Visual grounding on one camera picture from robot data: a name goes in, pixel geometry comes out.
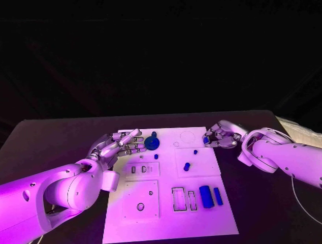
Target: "white board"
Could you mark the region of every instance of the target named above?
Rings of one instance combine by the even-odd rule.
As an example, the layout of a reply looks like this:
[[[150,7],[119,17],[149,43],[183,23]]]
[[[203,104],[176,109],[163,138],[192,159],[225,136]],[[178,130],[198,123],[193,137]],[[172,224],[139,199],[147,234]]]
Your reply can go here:
[[[109,193],[101,243],[238,234],[215,155],[212,149],[202,144],[205,127],[140,131],[143,138],[150,136],[152,131],[156,132],[159,147],[142,154],[120,157],[114,163],[113,170],[120,173],[120,178],[116,192]],[[130,176],[132,166],[140,169],[142,165],[152,166],[152,172]],[[202,207],[198,190],[201,186],[209,186],[211,189],[211,208]],[[214,187],[219,190],[221,206],[216,205]],[[172,188],[182,188],[183,193],[176,190],[173,196]],[[176,204],[185,202],[186,210],[178,208],[180,211],[173,211],[173,199]]]

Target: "circular hole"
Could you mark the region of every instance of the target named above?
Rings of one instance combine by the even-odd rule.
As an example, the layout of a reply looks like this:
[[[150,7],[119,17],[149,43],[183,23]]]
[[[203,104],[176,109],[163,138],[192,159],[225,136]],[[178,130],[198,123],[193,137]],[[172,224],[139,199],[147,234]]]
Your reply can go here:
[[[136,209],[137,209],[139,211],[142,211],[142,209],[143,209],[143,204],[142,204],[142,203],[139,203],[139,204],[136,205]]]

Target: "robotic arm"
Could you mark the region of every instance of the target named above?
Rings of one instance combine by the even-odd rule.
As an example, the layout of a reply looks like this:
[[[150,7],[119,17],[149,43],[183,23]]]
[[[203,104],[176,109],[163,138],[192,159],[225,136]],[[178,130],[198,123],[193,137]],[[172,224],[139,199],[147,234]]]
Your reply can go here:
[[[114,191],[117,156],[146,151],[140,131],[103,135],[84,159],[0,186],[0,243],[28,243],[78,215],[98,191]],[[44,209],[44,200],[54,209]]]
[[[297,180],[322,189],[322,148],[294,143],[281,132],[261,128],[247,132],[221,120],[202,135],[205,146],[232,148],[241,142],[238,161],[267,173],[280,168]]]

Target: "black backdrop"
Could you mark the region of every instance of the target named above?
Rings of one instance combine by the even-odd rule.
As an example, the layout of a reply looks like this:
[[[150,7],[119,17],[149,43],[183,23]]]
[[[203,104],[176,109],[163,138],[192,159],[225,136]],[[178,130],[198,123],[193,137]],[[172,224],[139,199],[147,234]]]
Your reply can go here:
[[[0,147],[24,119],[248,109],[322,132],[322,1],[0,2]]]

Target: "table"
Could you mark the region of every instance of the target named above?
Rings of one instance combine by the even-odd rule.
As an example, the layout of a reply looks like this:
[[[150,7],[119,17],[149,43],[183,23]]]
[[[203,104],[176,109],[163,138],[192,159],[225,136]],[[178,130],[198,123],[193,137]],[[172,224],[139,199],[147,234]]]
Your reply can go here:
[[[84,158],[101,134],[126,128],[201,127],[221,119],[248,130],[270,127],[284,132],[265,110],[163,114],[97,118],[24,120],[0,150],[0,184],[39,173]],[[229,206],[238,235],[150,241],[152,243],[322,243],[322,225],[297,205],[290,178],[277,170],[264,173],[247,167],[235,156],[239,148],[216,148]],[[322,221],[322,190],[294,181],[298,200]],[[41,239],[41,244],[101,242],[107,192],[100,191],[93,206],[62,223]]]

